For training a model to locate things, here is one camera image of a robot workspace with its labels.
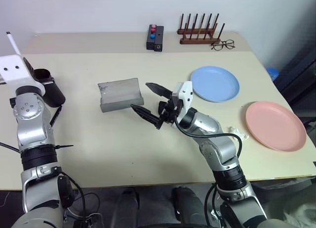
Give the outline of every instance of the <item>blue plate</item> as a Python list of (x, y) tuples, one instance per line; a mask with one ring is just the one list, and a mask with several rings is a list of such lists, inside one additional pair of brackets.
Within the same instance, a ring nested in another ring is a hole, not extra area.
[(207, 101), (228, 101), (239, 93), (237, 78), (220, 67), (205, 66), (196, 69), (191, 75), (191, 81), (194, 92)]

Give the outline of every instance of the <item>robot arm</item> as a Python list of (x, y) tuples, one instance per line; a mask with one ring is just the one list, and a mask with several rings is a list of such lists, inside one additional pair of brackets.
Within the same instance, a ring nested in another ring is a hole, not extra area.
[(189, 108), (193, 97), (192, 83), (178, 83), (173, 92), (155, 83), (146, 85), (156, 94), (168, 99), (168, 102), (159, 103), (159, 117), (143, 107), (131, 105), (132, 108), (157, 129), (160, 129), (163, 122), (174, 123), (182, 133), (197, 142), (224, 200), (221, 206), (222, 217), (236, 228), (256, 228), (266, 220), (251, 184), (239, 165), (235, 145), (228, 137), (236, 135), (223, 134), (217, 120)]
[[(43, 70), (39, 71), (38, 75), (43, 76)], [(44, 76), (49, 81), (36, 78), (32, 66), (19, 54), (0, 57), (0, 75), (12, 94), (10, 103), (18, 124), (17, 139), (23, 164), (21, 180), (25, 214), (13, 227), (61, 228), (65, 208), (71, 206), (74, 196), (70, 180), (62, 175), (57, 161), (58, 147), (45, 103), (50, 106), (55, 103), (53, 107), (56, 107), (65, 102), (65, 97), (60, 95), (51, 76)]]

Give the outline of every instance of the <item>black cable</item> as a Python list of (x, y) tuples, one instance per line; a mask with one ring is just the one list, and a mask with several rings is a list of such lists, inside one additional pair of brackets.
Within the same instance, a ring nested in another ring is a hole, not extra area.
[(3, 146), (3, 147), (5, 147), (5, 148), (9, 148), (9, 149), (11, 149), (11, 150), (13, 150), (13, 151), (15, 151), (15, 152), (20, 153), (20, 150), (18, 150), (18, 149), (15, 148), (15, 147), (12, 147), (12, 146), (10, 146), (10, 145), (8, 145), (8, 144), (0, 143), (0, 146)]
[(77, 187), (77, 189), (79, 190), (80, 192), (80, 195), (81, 195), (81, 198), (82, 198), (82, 220), (83, 220), (83, 223), (84, 223), (84, 226), (85, 227), (85, 199), (84, 199), (84, 194), (82, 192), (82, 189), (81, 187), (69, 176), (67, 175), (65, 172), (61, 172), (61, 174), (67, 176), (69, 178), (69, 180)]
[(56, 121), (58, 115), (59, 115), (60, 112), (61, 112), (61, 108), (62, 108), (62, 107), (63, 107), (63, 105), (61, 105), (60, 107), (58, 107), (58, 109), (56, 110), (56, 112), (55, 112), (53, 118), (51, 118), (51, 121), (50, 121), (50, 123), (49, 123), (50, 126), (53, 126), (53, 125), (54, 125), (54, 123), (55, 123), (55, 121)]
[(93, 194), (93, 195), (95, 195), (96, 196), (96, 198), (98, 199), (98, 208), (97, 208), (97, 210), (96, 210), (96, 212), (95, 213), (97, 213), (97, 212), (99, 212), (99, 209), (100, 209), (100, 204), (101, 204), (101, 201), (100, 201), (100, 197), (99, 197), (99, 195), (97, 195), (96, 193), (94, 193), (94, 192), (87, 192), (87, 193), (85, 193), (83, 196), (87, 196), (87, 195), (89, 195), (89, 194)]
[(217, 213), (217, 211), (216, 211), (216, 208), (215, 208), (216, 192), (217, 192), (217, 188), (216, 188), (216, 186), (215, 186), (215, 189), (214, 189), (214, 192), (213, 192), (213, 197), (212, 197), (212, 207), (213, 207), (213, 211), (214, 211), (214, 213), (215, 213), (215, 215), (216, 215), (216, 217), (217, 217), (217, 219), (218, 219), (218, 221), (219, 221), (219, 224), (220, 224), (220, 226), (221, 226), (221, 228), (222, 228), (222, 227), (225, 227), (225, 226), (223, 225), (223, 224), (225, 224), (225, 223), (224, 223), (224, 221), (223, 221), (223, 218), (218, 215), (218, 213)]
[(55, 149), (60, 149), (60, 148), (68, 148), (68, 147), (73, 147), (74, 145), (56, 145)]
[(207, 191), (206, 196), (205, 196), (205, 201), (204, 201), (204, 215), (205, 215), (205, 219), (206, 219), (206, 224), (210, 227), (211, 223), (209, 222), (209, 218), (208, 218), (208, 214), (207, 214), (207, 201), (208, 201), (208, 197), (210, 196), (212, 190), (215, 188), (216, 183), (212, 184), (212, 186), (210, 187), (210, 189)]
[(217, 133), (217, 134), (205, 134), (205, 135), (193, 134), (193, 133), (188, 133), (179, 125), (177, 116), (175, 116), (174, 123), (176, 124), (177, 128), (180, 130), (181, 133), (191, 138), (217, 138), (217, 137), (228, 137), (228, 136), (236, 138), (239, 143), (238, 151), (237, 151), (237, 157), (239, 158), (240, 153), (241, 153), (241, 148), (242, 148), (242, 141), (240, 137), (237, 136), (236, 134), (234, 133)]
[(80, 218), (78, 218), (78, 217), (74, 217), (74, 216), (72, 216), (72, 215), (67, 215), (67, 217), (70, 217), (70, 218), (75, 219), (75, 220), (82, 221)]

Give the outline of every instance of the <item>black box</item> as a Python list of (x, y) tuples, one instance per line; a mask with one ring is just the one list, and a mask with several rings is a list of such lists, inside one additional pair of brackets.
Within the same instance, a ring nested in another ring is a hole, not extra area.
[(162, 52), (163, 26), (156, 26), (154, 51)]

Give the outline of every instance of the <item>blue container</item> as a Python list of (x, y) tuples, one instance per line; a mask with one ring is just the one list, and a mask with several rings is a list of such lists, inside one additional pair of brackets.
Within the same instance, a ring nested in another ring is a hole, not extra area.
[(278, 77), (279, 72), (276, 68), (267, 67), (266, 70), (269, 73), (272, 81), (274, 81)]

